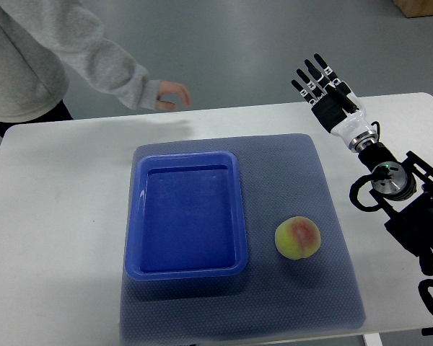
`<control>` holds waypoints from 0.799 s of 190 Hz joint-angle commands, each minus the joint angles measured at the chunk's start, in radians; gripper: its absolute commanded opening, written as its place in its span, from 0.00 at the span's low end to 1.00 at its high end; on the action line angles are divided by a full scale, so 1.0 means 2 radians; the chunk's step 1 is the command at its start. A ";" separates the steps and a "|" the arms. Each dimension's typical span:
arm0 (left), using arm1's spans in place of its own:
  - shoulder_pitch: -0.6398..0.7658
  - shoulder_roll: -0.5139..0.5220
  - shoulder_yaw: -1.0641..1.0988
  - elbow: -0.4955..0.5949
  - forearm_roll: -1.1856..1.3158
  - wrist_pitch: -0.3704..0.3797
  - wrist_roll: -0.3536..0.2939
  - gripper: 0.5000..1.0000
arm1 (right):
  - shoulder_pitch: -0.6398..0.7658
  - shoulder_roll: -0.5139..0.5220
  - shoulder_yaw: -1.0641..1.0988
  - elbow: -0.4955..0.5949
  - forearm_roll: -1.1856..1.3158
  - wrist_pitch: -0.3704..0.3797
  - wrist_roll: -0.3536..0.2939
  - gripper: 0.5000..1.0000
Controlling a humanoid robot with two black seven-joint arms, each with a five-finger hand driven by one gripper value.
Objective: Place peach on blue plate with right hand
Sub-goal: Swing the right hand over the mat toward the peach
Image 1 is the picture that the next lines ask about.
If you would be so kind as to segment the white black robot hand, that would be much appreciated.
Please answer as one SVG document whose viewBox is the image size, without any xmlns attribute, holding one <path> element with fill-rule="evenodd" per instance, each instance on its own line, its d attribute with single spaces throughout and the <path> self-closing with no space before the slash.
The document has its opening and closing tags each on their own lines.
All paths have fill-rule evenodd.
<svg viewBox="0 0 433 346">
<path fill-rule="evenodd" d="M 365 148 L 377 143 L 377 130 L 367 121 L 362 102 L 352 90 L 347 89 L 344 93 L 338 90 L 336 87 L 341 80 L 336 72 L 320 54 L 315 53 L 313 57 L 322 72 L 306 59 L 305 65 L 312 80 L 301 69 L 297 69 L 297 75 L 314 96 L 297 80 L 291 80 L 291 84 L 312 106 L 312 113 L 319 123 L 328 133 L 341 138 L 347 148 Z"/>
</svg>

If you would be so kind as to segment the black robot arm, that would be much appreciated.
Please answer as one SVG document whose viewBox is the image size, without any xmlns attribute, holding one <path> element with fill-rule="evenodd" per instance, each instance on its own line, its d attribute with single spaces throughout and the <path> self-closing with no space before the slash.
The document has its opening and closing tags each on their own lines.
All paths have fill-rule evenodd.
<svg viewBox="0 0 433 346">
<path fill-rule="evenodd" d="M 311 106 L 321 126 L 343 140 L 369 173 L 350 187 L 350 202 L 359 210 L 385 211 L 385 228 L 419 260 L 426 279 L 418 285 L 420 298 L 433 316 L 433 167 L 412 151 L 397 160 L 380 140 L 380 124 L 369 123 L 364 106 L 349 85 L 319 55 L 297 69 L 292 86 Z M 423 328 L 424 336 L 433 327 Z"/>
</svg>

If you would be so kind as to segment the person's hand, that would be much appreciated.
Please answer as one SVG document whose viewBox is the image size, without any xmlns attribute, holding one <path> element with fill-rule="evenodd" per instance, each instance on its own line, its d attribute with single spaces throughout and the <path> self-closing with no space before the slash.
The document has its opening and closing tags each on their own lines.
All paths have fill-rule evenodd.
<svg viewBox="0 0 433 346">
<path fill-rule="evenodd" d="M 158 94 L 155 102 L 155 106 L 158 110 L 172 111 L 177 109 L 175 103 L 163 99 L 163 97 L 168 97 L 170 95 L 178 97 L 182 106 L 191 106 L 191 93 L 184 84 L 172 81 L 161 81 L 159 83 Z"/>
</svg>

